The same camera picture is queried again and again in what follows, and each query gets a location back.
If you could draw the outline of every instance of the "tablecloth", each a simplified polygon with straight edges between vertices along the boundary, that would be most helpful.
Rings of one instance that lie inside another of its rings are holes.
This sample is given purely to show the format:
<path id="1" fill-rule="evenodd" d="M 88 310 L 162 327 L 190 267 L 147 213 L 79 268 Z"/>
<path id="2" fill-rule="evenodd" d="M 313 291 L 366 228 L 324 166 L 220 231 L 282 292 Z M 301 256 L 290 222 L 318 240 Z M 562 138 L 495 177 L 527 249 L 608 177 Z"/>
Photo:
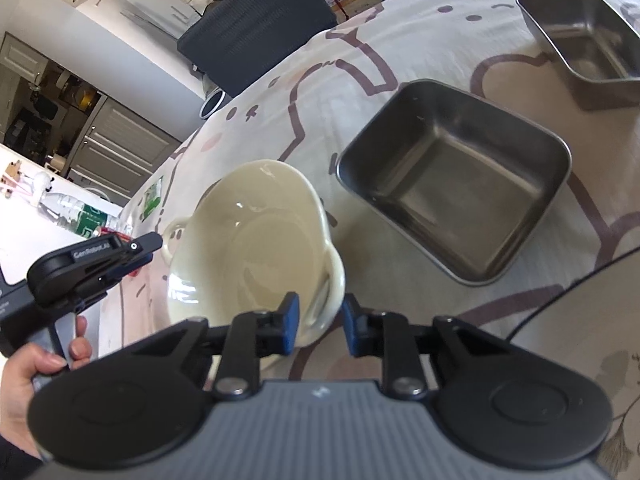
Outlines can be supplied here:
<path id="1" fill-rule="evenodd" d="M 640 0 L 606 0 L 635 27 Z M 561 136 L 574 166 L 532 239 L 492 285 L 469 288 L 348 194 L 338 154 L 404 83 L 432 78 L 524 115 Z M 532 309 L 640 245 L 638 107 L 584 112 L 527 30 L 515 0 L 387 0 L 322 32 L 213 114 L 124 208 L 134 234 L 162 233 L 190 215 L 239 164 L 284 160 L 322 198 L 361 305 L 411 322 L 452 314 L 504 336 Z M 146 187 L 162 178 L 161 205 L 141 220 Z M 180 233 L 171 244 L 180 243 Z M 168 325 L 168 267 L 155 258 L 101 306 L 100 351 Z M 299 378 L 371 377 L 375 358 L 348 357 L 340 315 L 319 342 L 265 371 Z"/>

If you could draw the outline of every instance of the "bottle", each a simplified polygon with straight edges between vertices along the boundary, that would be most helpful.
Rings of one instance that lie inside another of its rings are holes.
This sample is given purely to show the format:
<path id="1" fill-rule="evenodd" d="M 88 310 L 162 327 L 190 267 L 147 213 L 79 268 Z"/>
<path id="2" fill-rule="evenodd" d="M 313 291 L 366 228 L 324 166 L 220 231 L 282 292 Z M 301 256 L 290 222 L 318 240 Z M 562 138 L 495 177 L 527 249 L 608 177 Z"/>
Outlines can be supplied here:
<path id="1" fill-rule="evenodd" d="M 38 203 L 39 213 L 59 227 L 92 238 L 98 227 L 130 234 L 126 226 L 120 225 L 117 217 L 93 208 L 81 200 L 62 193 L 45 193 Z"/>

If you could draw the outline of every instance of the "stainless steel tray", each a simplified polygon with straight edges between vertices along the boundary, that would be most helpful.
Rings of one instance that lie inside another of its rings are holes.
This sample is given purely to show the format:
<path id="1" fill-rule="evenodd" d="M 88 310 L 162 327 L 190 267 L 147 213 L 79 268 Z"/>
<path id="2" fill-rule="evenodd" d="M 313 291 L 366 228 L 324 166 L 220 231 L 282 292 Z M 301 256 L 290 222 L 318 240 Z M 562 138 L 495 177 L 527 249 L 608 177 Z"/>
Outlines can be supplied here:
<path id="1" fill-rule="evenodd" d="M 340 183 L 454 279 L 507 269 L 571 171 L 552 132 L 432 80 L 410 83 L 340 156 Z"/>
<path id="2" fill-rule="evenodd" d="M 640 103 L 640 34 L 604 0 L 517 0 L 583 110 Z"/>

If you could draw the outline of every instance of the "human hand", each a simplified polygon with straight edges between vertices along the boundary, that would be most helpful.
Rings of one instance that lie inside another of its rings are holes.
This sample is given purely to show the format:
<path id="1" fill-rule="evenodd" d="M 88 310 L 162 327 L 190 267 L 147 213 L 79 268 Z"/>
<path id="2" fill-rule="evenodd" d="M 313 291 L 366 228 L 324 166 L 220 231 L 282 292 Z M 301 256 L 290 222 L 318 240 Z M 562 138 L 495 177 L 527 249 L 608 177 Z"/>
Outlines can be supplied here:
<path id="1" fill-rule="evenodd" d="M 76 337 L 69 345 L 74 363 L 72 370 L 87 364 L 92 348 L 84 338 L 86 319 L 76 317 Z M 27 427 L 27 409 L 34 391 L 31 378 L 37 373 L 51 375 L 66 366 L 66 360 L 51 354 L 35 343 L 27 343 L 7 359 L 0 383 L 0 435 L 14 446 L 39 458 L 31 432 Z"/>

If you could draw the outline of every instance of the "sleeve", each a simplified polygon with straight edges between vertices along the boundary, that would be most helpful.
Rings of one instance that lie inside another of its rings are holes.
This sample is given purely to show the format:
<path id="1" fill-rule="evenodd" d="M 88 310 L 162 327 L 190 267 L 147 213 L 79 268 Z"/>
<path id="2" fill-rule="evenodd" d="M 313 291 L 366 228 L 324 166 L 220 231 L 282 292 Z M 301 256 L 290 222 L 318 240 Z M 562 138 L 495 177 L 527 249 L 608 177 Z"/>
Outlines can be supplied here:
<path id="1" fill-rule="evenodd" d="M 41 465 L 40 460 L 0 436 L 0 479 L 22 480 L 28 478 Z"/>

